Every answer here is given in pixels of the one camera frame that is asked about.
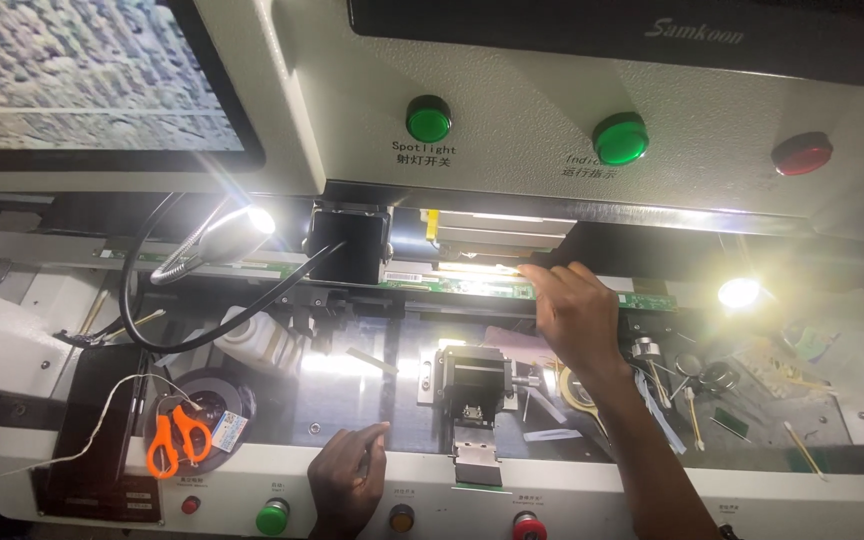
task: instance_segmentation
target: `white bottle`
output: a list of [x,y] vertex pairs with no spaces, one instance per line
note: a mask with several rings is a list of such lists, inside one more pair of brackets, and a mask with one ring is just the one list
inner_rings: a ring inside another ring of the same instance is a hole
[[[233,305],[222,317],[222,324],[245,310],[245,307]],[[266,354],[266,350],[272,344],[276,330],[279,330],[279,334],[282,332],[281,328],[268,313],[259,311],[246,322],[235,326],[226,335],[216,339],[215,345],[238,362],[259,371],[272,373],[276,369],[276,358]]]

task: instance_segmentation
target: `scissors handle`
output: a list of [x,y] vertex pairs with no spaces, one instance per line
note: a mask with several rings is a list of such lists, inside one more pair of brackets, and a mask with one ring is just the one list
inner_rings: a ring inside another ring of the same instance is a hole
[[[169,417],[159,414],[155,418],[155,438],[151,440],[148,453],[145,454],[145,466],[149,473],[159,480],[172,477],[179,470],[179,452],[172,446],[172,423]],[[169,467],[160,471],[156,466],[156,450],[162,448],[165,451],[166,462]]]
[[[192,420],[186,415],[181,406],[177,406],[172,411],[172,420],[178,426],[178,431],[182,434],[182,449],[185,451],[186,457],[193,463],[198,463],[209,455],[212,448],[212,432],[202,422]],[[195,448],[192,446],[192,430],[200,430],[205,436],[205,447],[201,453],[196,454]]]

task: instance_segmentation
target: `red push button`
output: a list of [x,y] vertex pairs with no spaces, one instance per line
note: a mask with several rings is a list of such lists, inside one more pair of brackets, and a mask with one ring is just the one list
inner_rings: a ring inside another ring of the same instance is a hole
[[199,509],[199,505],[202,504],[202,501],[199,500],[198,497],[190,496],[186,497],[182,502],[182,513],[185,514],[194,514],[196,510]]
[[529,511],[515,515],[511,528],[512,540],[546,540],[546,526]]
[[833,143],[822,131],[799,133],[786,139],[772,151],[772,163],[778,174],[806,174],[824,166],[833,158]]

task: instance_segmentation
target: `green circuit board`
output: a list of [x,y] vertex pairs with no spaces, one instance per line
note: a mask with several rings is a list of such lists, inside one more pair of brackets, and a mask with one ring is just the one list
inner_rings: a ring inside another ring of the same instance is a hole
[[[102,259],[125,259],[126,251],[102,250],[95,257]],[[143,263],[162,263],[167,255],[160,253],[139,253],[138,260]],[[233,264],[222,264],[225,268],[247,268],[268,272],[270,279],[287,276],[299,268],[295,262],[260,262],[242,260]],[[518,298],[535,300],[536,291],[531,283],[508,280],[472,280],[456,277],[442,277],[429,274],[408,274],[402,272],[386,272],[385,281],[378,287],[385,289],[410,289],[429,292],[450,292],[453,294],[468,294],[498,298]],[[637,294],[618,291],[618,307],[632,310],[649,310],[653,312],[678,312],[678,303],[674,296],[656,294]]]

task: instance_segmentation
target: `green indicator light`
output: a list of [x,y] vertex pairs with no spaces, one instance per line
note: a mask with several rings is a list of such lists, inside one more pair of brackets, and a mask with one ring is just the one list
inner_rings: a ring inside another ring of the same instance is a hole
[[449,106],[438,96],[416,97],[405,115],[405,128],[418,142],[439,142],[446,138],[452,127]]
[[255,516],[255,526],[259,533],[275,536],[285,531],[289,523],[289,506],[281,498],[273,498]]
[[645,122],[634,112],[619,112],[599,122],[592,144],[603,166],[626,166],[645,154],[649,135]]

